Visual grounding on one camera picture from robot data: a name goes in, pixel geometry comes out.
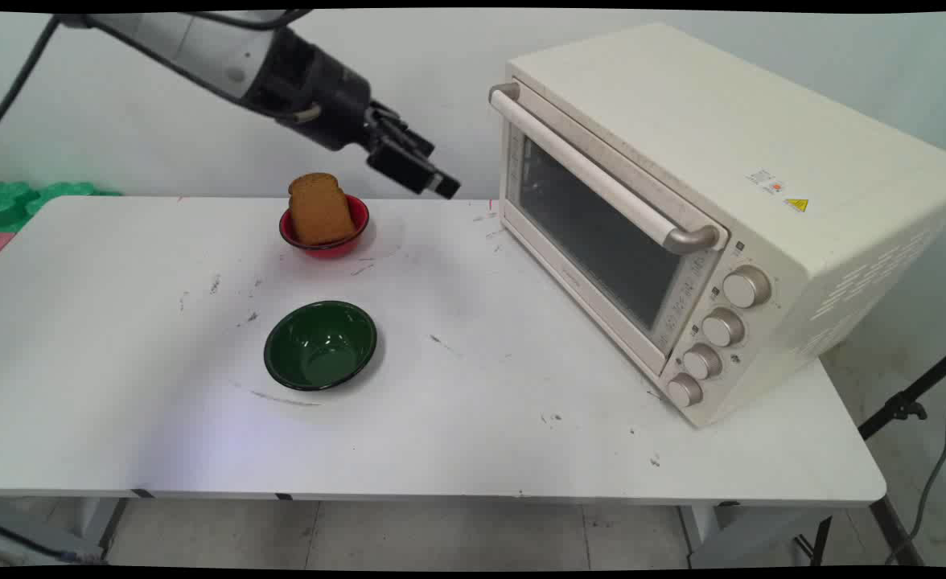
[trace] slice of bread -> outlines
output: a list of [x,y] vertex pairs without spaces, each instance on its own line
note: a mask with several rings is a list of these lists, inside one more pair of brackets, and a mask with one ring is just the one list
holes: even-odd
[[305,245],[333,243],[355,233],[348,199],[330,173],[309,173],[294,180],[290,192],[290,220]]

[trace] green toy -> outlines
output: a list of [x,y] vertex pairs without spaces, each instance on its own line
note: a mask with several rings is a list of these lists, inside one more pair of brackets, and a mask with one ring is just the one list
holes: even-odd
[[91,183],[53,183],[40,191],[33,191],[29,184],[0,181],[0,232],[14,233],[46,202],[62,195],[95,195],[95,197],[119,197],[116,191],[98,191]]

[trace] red bowl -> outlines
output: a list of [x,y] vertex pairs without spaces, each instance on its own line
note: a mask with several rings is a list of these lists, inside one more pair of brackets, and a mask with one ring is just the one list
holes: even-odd
[[352,223],[355,224],[355,233],[347,238],[325,243],[323,245],[305,245],[298,239],[294,233],[294,221],[290,219],[290,209],[283,212],[281,217],[281,237],[283,241],[290,243],[295,247],[308,253],[309,256],[318,257],[321,260],[332,260],[334,257],[341,257],[345,253],[350,253],[359,245],[359,236],[366,231],[369,224],[369,208],[358,197],[344,194],[348,199],[348,213],[352,214]]

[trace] yellow warning sticker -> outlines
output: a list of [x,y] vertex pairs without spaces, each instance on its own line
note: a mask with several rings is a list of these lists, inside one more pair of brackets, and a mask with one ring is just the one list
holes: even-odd
[[805,208],[808,207],[808,199],[785,199],[784,202],[803,213],[805,213]]

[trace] oven door handle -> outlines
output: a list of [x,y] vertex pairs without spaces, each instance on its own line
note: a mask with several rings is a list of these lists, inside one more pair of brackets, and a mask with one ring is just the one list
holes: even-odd
[[488,99],[491,106],[495,107],[502,117],[512,122],[537,146],[559,161],[577,179],[583,181],[595,194],[598,194],[598,197],[612,205],[665,250],[684,256],[687,253],[708,249],[719,242],[719,231],[715,227],[705,226],[695,231],[684,231],[677,227],[675,223],[663,216],[663,213],[659,213],[635,195],[634,191],[628,190],[622,183],[613,179],[609,173],[595,165],[547,125],[528,113],[527,109],[516,103],[513,97],[518,96],[517,91],[517,84],[498,85],[491,89]]

